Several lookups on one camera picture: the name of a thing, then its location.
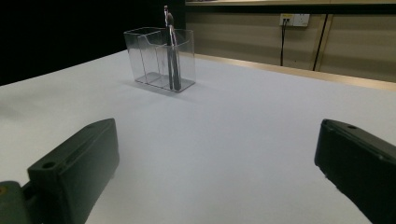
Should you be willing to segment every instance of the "white tabletop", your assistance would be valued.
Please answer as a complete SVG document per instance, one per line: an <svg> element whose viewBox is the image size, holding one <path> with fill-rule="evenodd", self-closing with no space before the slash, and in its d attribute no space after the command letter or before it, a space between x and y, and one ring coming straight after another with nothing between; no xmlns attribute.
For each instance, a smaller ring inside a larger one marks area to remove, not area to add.
<svg viewBox="0 0 396 224"><path fill-rule="evenodd" d="M115 118L120 166L89 224L370 223L314 164L323 119L396 145L396 91L196 60L173 93L134 83L126 51L0 87L0 180Z"/></svg>

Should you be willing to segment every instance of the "black background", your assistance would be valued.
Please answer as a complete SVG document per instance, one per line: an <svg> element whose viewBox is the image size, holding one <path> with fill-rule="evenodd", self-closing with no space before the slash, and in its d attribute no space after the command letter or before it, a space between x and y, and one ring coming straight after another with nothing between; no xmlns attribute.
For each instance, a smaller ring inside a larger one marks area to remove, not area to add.
<svg viewBox="0 0 396 224"><path fill-rule="evenodd" d="M125 50L123 32L164 27L168 5L185 29L184 0L34 1L2 5L0 85Z"/></svg>

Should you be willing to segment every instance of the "wall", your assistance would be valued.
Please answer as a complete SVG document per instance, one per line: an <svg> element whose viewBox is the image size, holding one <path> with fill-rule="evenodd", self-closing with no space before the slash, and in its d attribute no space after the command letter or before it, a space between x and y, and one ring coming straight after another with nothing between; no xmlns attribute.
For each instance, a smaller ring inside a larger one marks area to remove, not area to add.
<svg viewBox="0 0 396 224"><path fill-rule="evenodd" d="M396 82L396 16L334 15L319 71Z"/></svg>
<svg viewBox="0 0 396 224"><path fill-rule="evenodd" d="M285 66L310 69L319 19L312 15L308 27L287 28ZM197 53L280 64L279 14L188 13L186 21L194 31Z"/></svg>
<svg viewBox="0 0 396 224"><path fill-rule="evenodd" d="M284 65L396 82L396 15L333 15L318 43L324 15L311 15L307 28L288 27ZM196 52L279 65L279 14L189 12L187 28L195 34Z"/></svg>

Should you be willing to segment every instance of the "cable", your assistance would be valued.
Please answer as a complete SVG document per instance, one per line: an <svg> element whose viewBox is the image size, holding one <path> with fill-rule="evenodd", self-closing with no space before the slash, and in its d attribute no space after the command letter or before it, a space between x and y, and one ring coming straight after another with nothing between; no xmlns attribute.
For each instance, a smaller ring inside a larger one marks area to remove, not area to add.
<svg viewBox="0 0 396 224"><path fill-rule="evenodd" d="M317 69L317 62L318 62L318 57L319 57L321 42L322 42L322 40L323 40L324 31L326 30L326 23L327 23L327 18L328 18L328 17L329 17L329 14L326 14L326 18L324 19L324 22L323 22L322 32L321 32L321 34L320 34L320 40L319 40L319 44L318 44L318 50L317 50L317 54L315 55L314 67L312 68L312 71L315 71L315 70Z"/></svg>
<svg viewBox="0 0 396 224"><path fill-rule="evenodd" d="M285 44L285 33L286 33L286 24L289 19L283 19L282 22L282 49L280 51L280 66L283 66L283 45Z"/></svg>

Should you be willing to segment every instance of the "screw hole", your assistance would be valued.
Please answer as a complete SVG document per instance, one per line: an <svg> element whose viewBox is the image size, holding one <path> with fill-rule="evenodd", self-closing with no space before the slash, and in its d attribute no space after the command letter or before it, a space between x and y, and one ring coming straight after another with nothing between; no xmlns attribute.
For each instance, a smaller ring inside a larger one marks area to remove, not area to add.
<svg viewBox="0 0 396 224"><path fill-rule="evenodd" d="M5 194L7 191L7 188L5 186L0 186L0 195Z"/></svg>
<svg viewBox="0 0 396 224"><path fill-rule="evenodd" d="M55 165L55 162L50 161L50 162L45 163L45 164L43 165L43 168L44 168L44 169L49 169L49 168L53 167L54 165Z"/></svg>

